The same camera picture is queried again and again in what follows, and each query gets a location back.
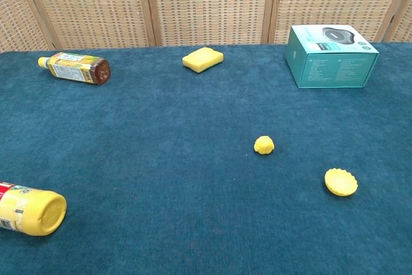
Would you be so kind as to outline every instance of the plastic bottle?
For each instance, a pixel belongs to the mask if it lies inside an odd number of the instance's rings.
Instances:
[[[43,191],[0,182],[0,227],[32,236],[54,232],[66,214],[66,199]]]
[[[101,85],[110,78],[108,61],[96,56],[60,52],[40,57],[38,64],[62,79]]]

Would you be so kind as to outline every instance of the yellow sponge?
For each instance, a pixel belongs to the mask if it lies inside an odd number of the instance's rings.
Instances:
[[[193,71],[200,73],[207,68],[223,61],[223,53],[217,52],[211,48],[200,48],[187,56],[183,57],[183,65]]]

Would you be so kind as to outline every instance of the bottle cap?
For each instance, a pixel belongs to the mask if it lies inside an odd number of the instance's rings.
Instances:
[[[275,149],[275,144],[268,135],[263,135],[255,141],[254,150],[260,155],[270,154]]]
[[[40,67],[47,69],[47,61],[49,60],[49,58],[50,57],[40,57],[37,63],[39,64]]]
[[[344,169],[329,169],[324,175],[324,182],[331,193],[337,196],[349,196],[358,188],[355,177]]]
[[[54,232],[62,223],[67,203],[63,196],[53,191],[42,191],[30,199],[23,213],[23,232],[44,236]]]

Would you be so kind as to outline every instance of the yellow cap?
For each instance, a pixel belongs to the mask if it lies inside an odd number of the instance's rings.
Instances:
[[[358,188],[355,177],[343,169],[327,170],[324,182],[330,192],[337,196],[349,196]]]
[[[66,199],[53,191],[42,191],[30,199],[23,213],[23,232],[44,236],[54,232],[66,215]]]
[[[40,57],[37,63],[39,64],[40,67],[47,69],[47,61],[49,60],[49,58],[50,57]]]
[[[260,155],[267,155],[275,149],[275,144],[269,136],[263,135],[257,138],[253,148]]]

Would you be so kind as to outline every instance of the yellow toy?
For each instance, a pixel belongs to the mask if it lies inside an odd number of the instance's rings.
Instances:
[[[43,191],[0,182],[0,227],[32,236],[56,230],[66,214],[66,200]]]
[[[254,150],[260,155],[270,154],[275,149],[275,144],[267,135],[257,138],[254,145]]]
[[[182,59],[183,65],[197,73],[223,61],[223,54],[212,48],[200,48]]]
[[[358,188],[355,177],[343,169],[327,170],[324,182],[330,192],[337,196],[349,196]]]

